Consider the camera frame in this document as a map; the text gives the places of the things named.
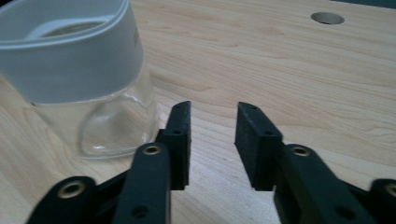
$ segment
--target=table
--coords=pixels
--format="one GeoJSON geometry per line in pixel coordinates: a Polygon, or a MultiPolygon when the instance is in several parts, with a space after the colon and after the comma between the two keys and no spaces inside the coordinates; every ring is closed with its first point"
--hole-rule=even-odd
{"type": "MultiPolygon", "coordinates": [[[[324,0],[134,0],[161,125],[192,102],[191,179],[173,223],[279,223],[233,145],[238,102],[261,108],[286,143],[313,148],[363,189],[396,178],[396,11],[324,0]],[[341,24],[311,19],[342,16],[341,24]]],[[[72,175],[101,183],[131,158],[85,161],[0,79],[0,222],[22,223],[72,175]]]]}

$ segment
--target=wood grain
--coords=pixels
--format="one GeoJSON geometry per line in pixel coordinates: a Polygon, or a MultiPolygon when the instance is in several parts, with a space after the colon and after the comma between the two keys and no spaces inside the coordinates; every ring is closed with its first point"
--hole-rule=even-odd
{"type": "MultiPolygon", "coordinates": [[[[396,179],[396,11],[320,0],[134,0],[161,107],[192,101],[191,183],[173,223],[279,223],[233,145],[237,102],[259,106],[286,143],[312,147],[341,179],[396,179]],[[339,25],[312,21],[327,11],[339,25]]],[[[131,158],[84,161],[0,79],[0,223],[22,223],[56,182],[98,183],[131,158]]]]}

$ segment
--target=clear plastic container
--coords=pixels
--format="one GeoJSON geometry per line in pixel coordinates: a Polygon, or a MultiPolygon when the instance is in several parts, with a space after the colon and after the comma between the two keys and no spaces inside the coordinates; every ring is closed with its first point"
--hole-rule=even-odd
{"type": "Polygon", "coordinates": [[[0,30],[0,74],[81,157],[153,140],[157,106],[129,0],[14,0],[0,30]]]}

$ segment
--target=screw hole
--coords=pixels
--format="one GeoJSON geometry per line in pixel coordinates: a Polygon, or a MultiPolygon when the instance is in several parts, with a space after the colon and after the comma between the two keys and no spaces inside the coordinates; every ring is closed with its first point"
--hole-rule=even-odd
{"type": "Polygon", "coordinates": [[[143,153],[146,155],[155,155],[161,152],[161,148],[160,147],[146,147],[145,149],[143,149],[143,153]]]}
{"type": "Polygon", "coordinates": [[[352,220],[355,219],[355,213],[353,213],[349,208],[345,208],[345,207],[336,207],[335,208],[335,212],[346,219],[352,220]]]}
{"type": "Polygon", "coordinates": [[[396,184],[387,184],[385,186],[385,189],[387,192],[392,195],[393,197],[396,197],[396,184]]]}
{"type": "Polygon", "coordinates": [[[58,197],[63,199],[73,198],[78,196],[85,189],[85,184],[81,181],[73,181],[65,184],[58,191],[58,197]]]}
{"type": "Polygon", "coordinates": [[[311,15],[311,19],[327,25],[341,24],[345,20],[342,16],[331,12],[317,12],[311,15]]]}
{"type": "Polygon", "coordinates": [[[144,218],[148,214],[149,214],[149,207],[144,204],[139,204],[132,210],[132,217],[137,219],[144,218]]]}
{"type": "Polygon", "coordinates": [[[309,151],[302,147],[294,147],[292,151],[297,156],[302,156],[302,157],[309,156],[309,151]]]}

